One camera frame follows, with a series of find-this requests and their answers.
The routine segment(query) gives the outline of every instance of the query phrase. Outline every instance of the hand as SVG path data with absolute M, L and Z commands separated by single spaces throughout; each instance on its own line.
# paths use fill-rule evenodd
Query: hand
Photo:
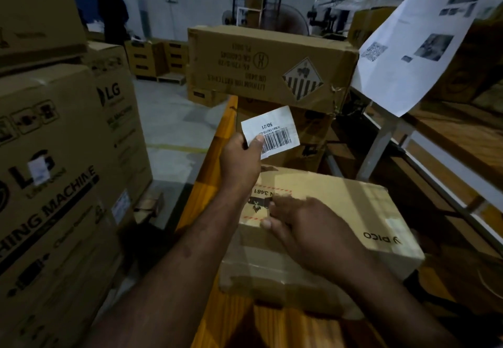
M 349 225 L 314 198 L 305 201 L 273 196 L 271 217 L 261 226 L 270 230 L 287 253 L 305 269 L 345 288 L 365 280 L 374 257 Z
M 235 133 L 220 154 L 220 171 L 222 175 L 221 189 L 248 196 L 260 174 L 260 155 L 264 137 L 257 135 L 244 149 L 244 138 Z

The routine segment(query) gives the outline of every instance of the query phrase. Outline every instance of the fingernail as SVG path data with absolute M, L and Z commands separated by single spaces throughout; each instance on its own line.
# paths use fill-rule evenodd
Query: fingernail
M 264 218 L 260 221 L 260 226 L 265 230 L 269 230 L 271 229 L 271 221 L 269 220 L 269 218 Z

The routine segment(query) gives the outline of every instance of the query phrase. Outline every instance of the person's left hand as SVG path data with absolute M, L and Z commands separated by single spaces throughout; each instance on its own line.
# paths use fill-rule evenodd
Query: person's left hand
M 257 135 L 248 149 L 244 149 L 244 138 L 235 133 L 220 154 L 221 189 L 241 197 L 251 193 L 260 174 L 260 155 L 264 137 Z

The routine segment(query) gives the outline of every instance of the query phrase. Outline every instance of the forearm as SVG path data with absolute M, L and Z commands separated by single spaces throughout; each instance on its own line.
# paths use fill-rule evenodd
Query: forearm
M 461 346 L 381 262 L 373 263 L 344 290 L 390 347 Z
M 182 239 L 91 332 L 89 347 L 188 347 L 243 196 L 219 192 Z

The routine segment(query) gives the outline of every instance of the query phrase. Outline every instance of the person's right hand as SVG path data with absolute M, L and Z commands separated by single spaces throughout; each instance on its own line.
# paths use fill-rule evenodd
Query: person's right hand
M 261 226 L 305 269 L 345 287 L 364 280 L 374 264 L 349 225 L 321 201 L 274 195 L 269 211 Z

